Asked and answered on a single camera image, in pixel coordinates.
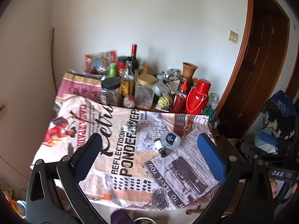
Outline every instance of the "yellow label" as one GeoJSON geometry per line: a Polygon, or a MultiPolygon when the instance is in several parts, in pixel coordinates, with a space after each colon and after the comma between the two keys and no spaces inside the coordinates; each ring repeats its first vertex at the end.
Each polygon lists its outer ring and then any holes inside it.
{"type": "Polygon", "coordinates": [[[121,94],[123,96],[133,95],[134,81],[121,81],[121,94]]]}

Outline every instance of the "blue label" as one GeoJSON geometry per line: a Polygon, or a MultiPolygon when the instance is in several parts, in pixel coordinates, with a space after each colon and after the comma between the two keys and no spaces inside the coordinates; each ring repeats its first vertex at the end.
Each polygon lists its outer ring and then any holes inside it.
{"type": "Polygon", "coordinates": [[[168,133],[166,136],[166,142],[170,145],[174,143],[174,140],[176,139],[176,135],[173,133],[168,133]]]}

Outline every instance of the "green bottle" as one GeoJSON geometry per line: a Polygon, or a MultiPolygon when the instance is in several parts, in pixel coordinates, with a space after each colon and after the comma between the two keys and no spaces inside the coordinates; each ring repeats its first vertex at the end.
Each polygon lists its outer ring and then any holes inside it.
{"type": "Polygon", "coordinates": [[[110,63],[109,76],[110,77],[116,77],[117,76],[116,64],[115,63],[110,63]]]}

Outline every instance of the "thermos handle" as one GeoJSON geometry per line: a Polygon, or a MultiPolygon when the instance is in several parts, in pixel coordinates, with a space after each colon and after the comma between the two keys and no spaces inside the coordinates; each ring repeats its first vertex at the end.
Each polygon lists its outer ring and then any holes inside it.
{"type": "MultiPolygon", "coordinates": [[[[187,108],[187,110],[188,110],[189,112],[196,111],[196,110],[199,108],[199,106],[200,106],[200,103],[199,103],[199,104],[196,106],[195,109],[193,109],[193,110],[189,109],[189,107],[188,107],[188,99],[189,99],[189,96],[190,96],[190,94],[191,94],[191,91],[190,91],[190,93],[188,94],[188,96],[187,96],[187,100],[186,100],[186,108],[187,108]]],[[[202,102],[202,101],[204,101],[206,98],[207,98],[207,94],[205,93],[205,94],[202,95],[202,99],[201,99],[200,101],[202,102]]]]}

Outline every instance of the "illustration of woman in red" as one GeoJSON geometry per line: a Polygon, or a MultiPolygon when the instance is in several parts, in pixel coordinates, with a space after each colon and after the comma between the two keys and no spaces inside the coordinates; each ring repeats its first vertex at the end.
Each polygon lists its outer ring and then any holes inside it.
{"type": "Polygon", "coordinates": [[[76,134],[76,127],[72,127],[70,130],[66,130],[65,128],[68,126],[68,120],[69,119],[75,119],[77,115],[73,114],[72,116],[68,118],[58,117],[53,120],[53,124],[55,125],[53,128],[48,129],[47,133],[44,137],[44,142],[42,145],[46,146],[53,146],[55,144],[58,144],[59,141],[67,136],[70,136],[72,138],[75,137],[76,134]]]}

